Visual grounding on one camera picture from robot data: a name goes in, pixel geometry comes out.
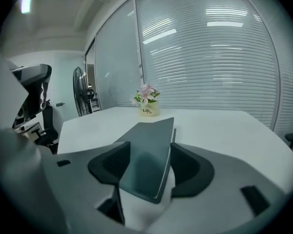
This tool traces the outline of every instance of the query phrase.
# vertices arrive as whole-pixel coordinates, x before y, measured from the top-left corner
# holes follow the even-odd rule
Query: glass wall
[[[145,81],[161,107],[245,111],[275,120],[276,58],[247,0],[136,0]]]
[[[95,69],[101,110],[132,106],[140,89],[133,0],[128,0],[98,31]]]

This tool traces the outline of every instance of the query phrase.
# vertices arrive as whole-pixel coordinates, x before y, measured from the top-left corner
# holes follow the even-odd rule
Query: standing fan
[[[92,113],[90,100],[94,97],[94,91],[88,88],[85,75],[80,67],[73,73],[74,98],[79,116]]]

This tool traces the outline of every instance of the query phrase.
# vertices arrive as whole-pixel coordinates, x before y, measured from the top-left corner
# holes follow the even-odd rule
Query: ceiling
[[[32,0],[31,11],[21,13],[21,0],[1,28],[4,56],[43,50],[84,50],[86,31],[109,0]]]

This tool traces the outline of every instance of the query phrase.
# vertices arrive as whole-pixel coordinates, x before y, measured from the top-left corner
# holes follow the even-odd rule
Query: gray panel
[[[51,156],[48,148],[42,147],[41,152]],[[41,152],[26,137],[0,131],[0,186],[34,228],[66,233],[63,210],[43,172]]]
[[[113,185],[100,183],[88,170],[91,159],[120,144],[122,143],[76,153],[42,156],[48,182],[64,211],[71,233],[133,232],[97,210],[105,200],[113,198],[114,190],[117,189]],[[70,164],[59,167],[57,162],[61,160],[69,160]]]
[[[202,148],[180,144],[208,159],[215,169],[211,184],[198,196],[173,198],[171,205],[147,230],[152,234],[210,234],[229,231],[254,219],[240,188],[255,185],[274,204],[282,191],[247,163]]]
[[[130,164],[120,188],[144,200],[159,203],[169,172],[169,146],[174,118],[138,123],[116,142],[130,141]]]

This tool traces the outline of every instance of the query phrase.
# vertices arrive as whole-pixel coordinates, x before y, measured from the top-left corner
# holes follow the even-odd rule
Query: white table
[[[20,127],[15,129],[15,133],[19,135],[23,135],[26,138],[30,139],[32,142],[34,142],[36,139],[38,139],[38,135],[36,133],[32,133],[34,130],[40,129],[42,130],[40,123],[36,122],[31,125],[24,126],[24,130],[20,130]]]
[[[58,154],[109,145],[138,122],[174,117],[175,142],[201,147],[239,158],[276,184],[285,194],[293,191],[293,152],[269,128],[241,111],[161,109],[156,117],[142,117],[137,108],[115,107],[64,122]],[[162,201],[158,205],[121,190],[126,226],[139,229],[169,204],[174,175],[169,172]]]

